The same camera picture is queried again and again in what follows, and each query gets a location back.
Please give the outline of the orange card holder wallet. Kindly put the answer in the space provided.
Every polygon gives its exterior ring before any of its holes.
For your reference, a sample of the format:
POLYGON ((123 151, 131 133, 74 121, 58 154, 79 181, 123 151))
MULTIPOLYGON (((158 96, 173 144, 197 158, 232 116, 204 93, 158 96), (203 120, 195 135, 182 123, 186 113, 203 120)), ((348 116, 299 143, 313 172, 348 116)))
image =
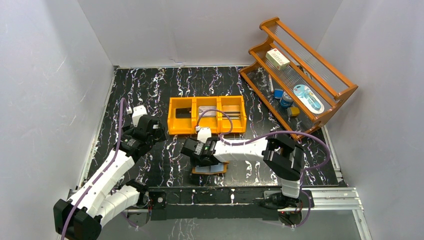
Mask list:
POLYGON ((227 172, 229 162, 220 162, 211 166, 196 166, 192 168, 191 173, 197 175, 217 175, 227 172))

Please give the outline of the silver card stack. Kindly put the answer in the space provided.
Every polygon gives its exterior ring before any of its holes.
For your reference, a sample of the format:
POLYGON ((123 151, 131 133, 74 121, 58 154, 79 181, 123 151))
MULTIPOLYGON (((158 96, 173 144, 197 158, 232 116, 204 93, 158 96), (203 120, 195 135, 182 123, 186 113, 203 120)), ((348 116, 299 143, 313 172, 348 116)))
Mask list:
POLYGON ((198 115, 203 115, 204 118, 212 118, 216 116, 217 107, 213 105, 200 105, 198 107, 198 115))

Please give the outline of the orange three-compartment bin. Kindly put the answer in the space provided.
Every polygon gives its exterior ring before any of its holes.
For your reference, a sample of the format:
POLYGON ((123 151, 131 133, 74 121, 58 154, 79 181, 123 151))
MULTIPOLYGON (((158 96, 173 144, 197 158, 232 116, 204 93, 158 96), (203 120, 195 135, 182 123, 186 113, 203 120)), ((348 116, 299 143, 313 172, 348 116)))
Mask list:
POLYGON ((198 128, 213 134, 245 133, 247 115, 242 95, 172 97, 167 117, 170 135, 191 135, 198 128))

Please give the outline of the orange card stack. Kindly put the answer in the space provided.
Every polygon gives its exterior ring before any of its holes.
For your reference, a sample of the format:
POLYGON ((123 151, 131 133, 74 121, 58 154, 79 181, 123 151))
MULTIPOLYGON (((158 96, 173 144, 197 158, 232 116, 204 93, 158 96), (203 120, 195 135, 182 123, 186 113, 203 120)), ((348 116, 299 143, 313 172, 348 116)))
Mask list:
POLYGON ((231 119, 241 118, 241 106, 240 105, 223 105, 221 109, 231 119))

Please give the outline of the blue packaged cutter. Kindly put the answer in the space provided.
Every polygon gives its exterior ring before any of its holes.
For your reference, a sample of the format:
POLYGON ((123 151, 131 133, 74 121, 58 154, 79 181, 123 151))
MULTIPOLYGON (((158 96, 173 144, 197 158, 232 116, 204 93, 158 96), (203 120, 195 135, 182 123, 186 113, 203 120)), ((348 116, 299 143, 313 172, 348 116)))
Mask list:
POLYGON ((325 111, 323 103, 317 98, 314 92, 304 84, 298 84, 293 88, 293 93, 313 114, 322 114, 325 111))

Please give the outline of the orange wooden shelf rack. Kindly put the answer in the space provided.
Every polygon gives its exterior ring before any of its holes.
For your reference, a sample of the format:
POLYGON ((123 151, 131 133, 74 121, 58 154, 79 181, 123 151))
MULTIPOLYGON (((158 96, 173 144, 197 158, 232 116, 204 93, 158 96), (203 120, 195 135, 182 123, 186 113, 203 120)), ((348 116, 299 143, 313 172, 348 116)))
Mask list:
POLYGON ((289 131, 311 134, 323 127, 357 90, 358 86, 317 53, 299 35, 278 17, 263 21, 259 28, 266 33, 266 40, 249 49, 254 63, 240 70, 240 76, 254 90, 269 111, 289 131), (290 64, 277 70, 267 60, 267 51, 277 48, 290 64), (297 117, 289 117, 287 110, 273 98, 268 75, 272 76, 274 89, 282 89, 299 108, 297 117), (296 85, 308 86, 323 103, 324 112, 314 114, 294 94, 296 85))

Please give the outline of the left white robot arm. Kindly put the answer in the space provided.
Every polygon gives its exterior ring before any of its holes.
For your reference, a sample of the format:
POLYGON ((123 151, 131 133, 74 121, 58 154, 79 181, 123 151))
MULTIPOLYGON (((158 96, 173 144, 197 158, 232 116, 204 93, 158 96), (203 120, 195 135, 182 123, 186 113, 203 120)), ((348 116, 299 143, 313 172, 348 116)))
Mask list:
POLYGON ((61 239, 96 240, 102 228, 129 207, 146 207, 149 188, 134 179, 113 192, 121 176, 147 154, 154 144, 166 140, 156 116, 142 115, 118 131, 118 140, 96 173, 69 199, 53 207, 55 231, 61 239))

